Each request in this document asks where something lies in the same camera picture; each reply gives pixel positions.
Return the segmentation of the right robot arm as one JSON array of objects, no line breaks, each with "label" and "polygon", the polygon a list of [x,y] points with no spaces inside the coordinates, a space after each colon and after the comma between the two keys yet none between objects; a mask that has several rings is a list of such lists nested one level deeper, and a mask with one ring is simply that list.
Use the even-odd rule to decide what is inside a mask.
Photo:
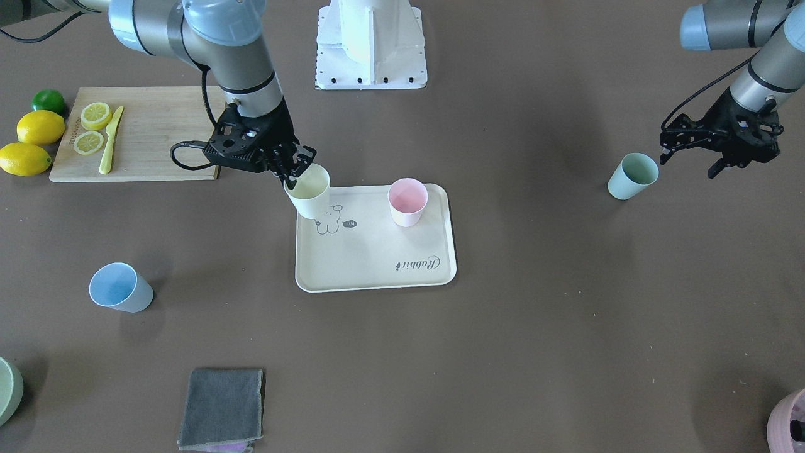
[{"label": "right robot arm", "polygon": [[225,110],[209,140],[181,143],[201,149],[208,167],[270,172],[291,190],[313,163],[316,150],[294,134],[265,42],[264,1],[3,1],[2,25],[55,12],[70,20],[104,13],[127,48],[214,74]]}]

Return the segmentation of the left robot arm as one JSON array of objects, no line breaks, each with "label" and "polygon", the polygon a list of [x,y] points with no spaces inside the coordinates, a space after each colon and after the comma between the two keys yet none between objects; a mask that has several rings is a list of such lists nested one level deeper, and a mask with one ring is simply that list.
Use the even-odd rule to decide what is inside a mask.
[{"label": "left robot arm", "polygon": [[682,48],[753,48],[755,54],[736,66],[736,80],[701,120],[673,109],[661,126],[660,163],[682,149],[702,147],[721,155],[708,169],[714,178],[727,167],[776,158],[783,132],[777,109],[803,87],[803,26],[802,1],[707,1],[687,9]]}]

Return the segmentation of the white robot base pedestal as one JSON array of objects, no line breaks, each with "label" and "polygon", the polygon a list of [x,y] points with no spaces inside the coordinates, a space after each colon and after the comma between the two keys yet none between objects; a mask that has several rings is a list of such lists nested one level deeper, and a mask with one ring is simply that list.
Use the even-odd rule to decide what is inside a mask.
[{"label": "white robot base pedestal", "polygon": [[318,11],[314,86],[422,89],[428,83],[422,13],[408,1],[331,1]]}]

